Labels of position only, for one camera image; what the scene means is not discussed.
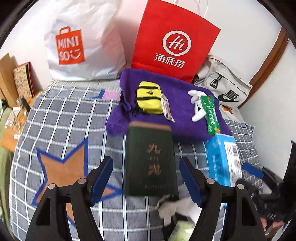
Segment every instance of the purple cloth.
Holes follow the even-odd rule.
[[[167,120],[164,115],[143,115],[132,114],[135,108],[135,91],[141,81],[149,81],[159,84],[163,94],[167,97],[171,114],[175,123]],[[202,118],[198,122],[192,122],[194,105],[191,104],[189,90],[203,91],[207,95],[214,95],[208,89],[194,86],[185,81],[148,72],[144,69],[125,69],[120,78],[122,89],[122,100],[109,116],[106,123],[106,130],[110,135],[126,134],[131,121],[145,121],[169,125],[172,128],[173,138],[183,142],[205,142],[213,136],[208,134],[207,122]],[[231,130],[226,125],[219,110],[219,101],[214,97],[216,115],[221,127],[221,133],[232,136]]]

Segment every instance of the grey nike bag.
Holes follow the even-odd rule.
[[[213,92],[221,105],[236,109],[249,95],[252,86],[244,82],[224,60],[208,55],[194,85]]]

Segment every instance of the white plastic bag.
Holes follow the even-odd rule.
[[[208,55],[194,85],[213,92],[221,105],[236,109],[248,97],[252,86],[244,82],[224,60]]]
[[[121,0],[55,1],[62,5],[45,35],[55,80],[114,79],[126,63],[114,18]]]

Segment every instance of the nike swoosh logo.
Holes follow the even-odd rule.
[[[236,100],[225,99],[225,98],[224,98],[224,95],[225,95],[225,94],[219,95],[219,96],[218,96],[218,100],[219,100],[219,101],[222,101],[222,102],[237,102]]]

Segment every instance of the white label card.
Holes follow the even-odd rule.
[[[239,153],[235,143],[224,142],[229,174],[230,174],[230,185],[235,187],[235,183],[238,179],[242,178],[242,167],[239,160]]]
[[[165,116],[165,118],[175,123],[175,120],[170,113],[170,105],[168,104],[168,99],[164,94],[161,96],[160,102],[163,107],[163,115]]]

